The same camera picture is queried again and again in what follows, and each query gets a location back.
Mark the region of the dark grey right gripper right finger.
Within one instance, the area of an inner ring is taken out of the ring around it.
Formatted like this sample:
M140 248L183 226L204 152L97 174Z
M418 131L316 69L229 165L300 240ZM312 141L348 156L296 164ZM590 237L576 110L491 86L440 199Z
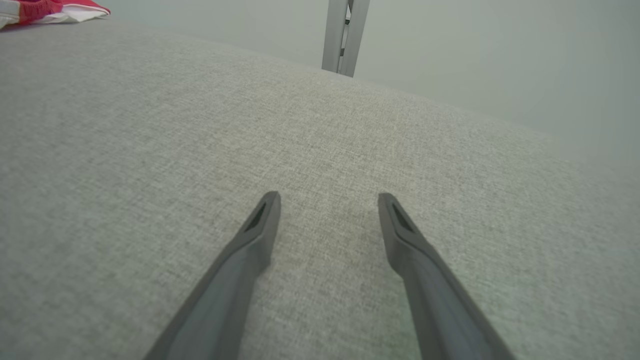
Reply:
M512 360L514 354L391 193L378 196L387 260L404 283L424 360Z

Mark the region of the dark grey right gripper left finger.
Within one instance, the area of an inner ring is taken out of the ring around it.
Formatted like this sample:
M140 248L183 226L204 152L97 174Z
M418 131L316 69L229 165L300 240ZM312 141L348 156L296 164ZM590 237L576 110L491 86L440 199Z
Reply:
M257 278L271 264L281 196L258 201L162 331L147 360L235 360Z

